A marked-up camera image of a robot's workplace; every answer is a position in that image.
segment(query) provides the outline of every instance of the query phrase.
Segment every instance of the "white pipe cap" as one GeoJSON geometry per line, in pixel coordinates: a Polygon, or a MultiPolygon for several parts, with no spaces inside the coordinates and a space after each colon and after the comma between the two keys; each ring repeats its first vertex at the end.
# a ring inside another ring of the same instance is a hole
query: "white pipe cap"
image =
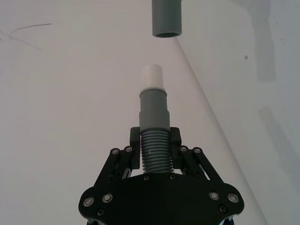
{"type": "Polygon", "coordinates": [[[142,72],[144,87],[142,90],[157,88],[165,90],[163,80],[163,68],[160,65],[146,65],[142,72]]]}

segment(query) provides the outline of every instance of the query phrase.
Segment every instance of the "threaded section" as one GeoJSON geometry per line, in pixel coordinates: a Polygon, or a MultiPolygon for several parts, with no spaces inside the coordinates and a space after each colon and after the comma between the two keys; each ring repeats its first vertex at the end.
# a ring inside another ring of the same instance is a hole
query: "threaded section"
{"type": "Polygon", "coordinates": [[[144,173],[173,172],[168,132],[150,130],[142,133],[142,166],[144,173]]]}

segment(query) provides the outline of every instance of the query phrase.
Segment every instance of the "pencil mark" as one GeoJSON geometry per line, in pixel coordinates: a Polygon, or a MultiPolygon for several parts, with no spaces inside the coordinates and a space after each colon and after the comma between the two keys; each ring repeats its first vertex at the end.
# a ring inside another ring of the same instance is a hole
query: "pencil mark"
{"type": "Polygon", "coordinates": [[[35,48],[35,49],[38,49],[39,51],[42,51],[40,48],[35,47],[35,46],[29,44],[29,43],[26,42],[26,41],[22,41],[22,40],[20,40],[20,39],[18,39],[18,38],[12,37],[12,36],[10,36],[10,35],[8,35],[8,34],[2,32],[1,30],[0,30],[0,33],[3,34],[3,35],[5,35],[5,36],[8,37],[8,38],[11,38],[11,39],[16,40],[16,41],[20,41],[20,42],[22,42],[22,43],[24,43],[24,44],[26,44],[26,45],[29,45],[29,46],[31,46],[31,47],[33,47],[33,48],[35,48]]]}
{"type": "Polygon", "coordinates": [[[9,41],[12,39],[12,34],[14,33],[14,32],[16,32],[17,30],[22,30],[22,29],[25,29],[25,28],[30,28],[30,27],[38,27],[38,26],[47,26],[47,25],[51,25],[52,23],[44,23],[44,24],[36,24],[36,25],[31,25],[31,26],[26,26],[26,27],[20,27],[20,28],[18,28],[18,29],[15,29],[15,30],[13,30],[12,32],[10,32],[10,34],[9,34],[9,41]]]}

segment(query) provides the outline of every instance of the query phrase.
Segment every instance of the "gray pvc pipe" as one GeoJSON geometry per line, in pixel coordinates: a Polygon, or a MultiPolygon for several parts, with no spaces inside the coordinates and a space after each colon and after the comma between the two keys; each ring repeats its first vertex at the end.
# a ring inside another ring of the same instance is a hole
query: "gray pvc pipe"
{"type": "Polygon", "coordinates": [[[152,34],[157,38],[182,34],[181,0],[152,0],[152,34]]]}

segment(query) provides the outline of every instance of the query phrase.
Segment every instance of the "white wall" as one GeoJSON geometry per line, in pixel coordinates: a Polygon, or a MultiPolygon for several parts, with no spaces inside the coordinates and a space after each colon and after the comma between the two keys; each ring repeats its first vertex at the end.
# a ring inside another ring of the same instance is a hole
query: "white wall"
{"type": "Polygon", "coordinates": [[[174,39],[151,35],[151,3],[0,3],[0,223],[83,225],[83,191],[111,148],[138,125],[140,71],[163,66],[171,125],[201,146],[246,202],[236,224],[264,219],[186,58],[174,39]]]}
{"type": "Polygon", "coordinates": [[[297,224],[300,1],[182,5],[179,42],[267,222],[297,224]]]}

